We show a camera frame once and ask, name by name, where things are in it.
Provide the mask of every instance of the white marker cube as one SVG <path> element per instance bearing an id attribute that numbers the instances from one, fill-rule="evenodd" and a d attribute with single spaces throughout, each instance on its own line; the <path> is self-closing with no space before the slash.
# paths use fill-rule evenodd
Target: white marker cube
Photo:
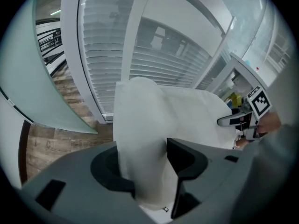
<path id="1" fill-rule="evenodd" d="M 265 92 L 265 90 L 257 86 L 248 95 L 247 100 L 250 103 L 253 113 L 257 120 L 259 120 L 269 109 L 271 109 L 272 104 Z"/>

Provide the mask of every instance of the wooden floor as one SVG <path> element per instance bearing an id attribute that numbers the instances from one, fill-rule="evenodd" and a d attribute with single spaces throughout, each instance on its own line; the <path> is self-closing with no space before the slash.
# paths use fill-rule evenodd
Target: wooden floor
<path id="1" fill-rule="evenodd" d="M 66 102 L 86 123 L 98 131 L 98 134 L 31 125 L 26 154 L 28 179 L 67 153 L 113 140 L 113 126 L 101 125 L 95 120 L 80 97 L 67 64 L 56 72 L 53 81 Z"/>

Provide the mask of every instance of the white cloth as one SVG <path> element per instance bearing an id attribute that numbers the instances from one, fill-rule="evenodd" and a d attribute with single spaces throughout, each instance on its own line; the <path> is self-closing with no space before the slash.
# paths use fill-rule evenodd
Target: white cloth
<path id="1" fill-rule="evenodd" d="M 141 77 L 118 82 L 114 140 L 121 175 L 134 181 L 137 202 L 158 210 L 174 201 L 177 175 L 167 160 L 167 138 L 232 149 L 235 128 L 216 122 L 230 114 L 229 107 L 207 91 L 162 87 Z"/>

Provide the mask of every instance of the white fabric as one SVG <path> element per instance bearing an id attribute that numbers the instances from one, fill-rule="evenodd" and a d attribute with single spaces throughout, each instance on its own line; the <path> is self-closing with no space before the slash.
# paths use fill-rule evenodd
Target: white fabric
<path id="1" fill-rule="evenodd" d="M 207 91 L 162 87 L 141 77 L 118 82 L 114 140 L 121 175 L 134 181 L 137 202 L 158 210 L 174 201 L 177 176 L 166 157 L 167 138 L 232 149 L 235 128 L 216 122 L 230 114 L 228 106 Z"/>

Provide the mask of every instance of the ceiling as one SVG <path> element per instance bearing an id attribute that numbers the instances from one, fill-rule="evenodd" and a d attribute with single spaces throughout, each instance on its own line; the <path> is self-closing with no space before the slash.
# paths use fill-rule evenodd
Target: ceiling
<path id="1" fill-rule="evenodd" d="M 60 13 L 50 15 L 60 10 L 61 0 L 37 0 L 36 3 L 36 20 L 59 18 Z"/>

